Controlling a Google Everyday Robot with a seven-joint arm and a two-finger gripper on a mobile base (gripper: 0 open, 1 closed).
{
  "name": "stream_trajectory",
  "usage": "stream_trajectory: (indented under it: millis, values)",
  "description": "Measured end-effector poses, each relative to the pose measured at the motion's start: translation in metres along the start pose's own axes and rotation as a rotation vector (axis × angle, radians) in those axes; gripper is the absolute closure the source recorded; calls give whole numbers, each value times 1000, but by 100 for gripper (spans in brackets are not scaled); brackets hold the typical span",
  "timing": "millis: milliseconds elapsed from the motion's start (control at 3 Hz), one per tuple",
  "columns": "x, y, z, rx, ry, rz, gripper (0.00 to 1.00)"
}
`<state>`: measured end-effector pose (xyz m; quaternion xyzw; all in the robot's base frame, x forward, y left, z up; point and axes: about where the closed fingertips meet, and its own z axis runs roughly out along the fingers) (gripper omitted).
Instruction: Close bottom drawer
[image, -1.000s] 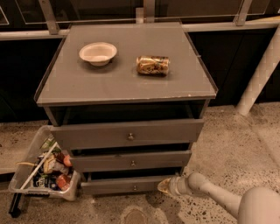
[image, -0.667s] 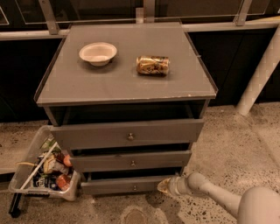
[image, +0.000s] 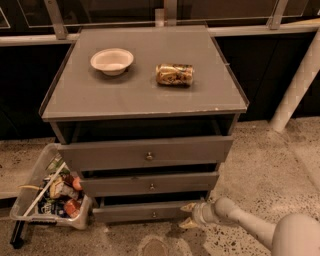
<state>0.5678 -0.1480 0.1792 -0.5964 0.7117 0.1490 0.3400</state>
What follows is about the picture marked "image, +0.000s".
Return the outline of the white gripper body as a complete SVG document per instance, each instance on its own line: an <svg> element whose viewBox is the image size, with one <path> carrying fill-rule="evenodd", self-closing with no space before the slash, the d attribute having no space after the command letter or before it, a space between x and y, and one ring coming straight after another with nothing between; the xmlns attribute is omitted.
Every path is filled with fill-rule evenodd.
<svg viewBox="0 0 320 256"><path fill-rule="evenodd" d="M201 202L196 203L192 210L192 219L199 226L204 226L206 224L218 224L219 218L215 213L214 204Z"/></svg>

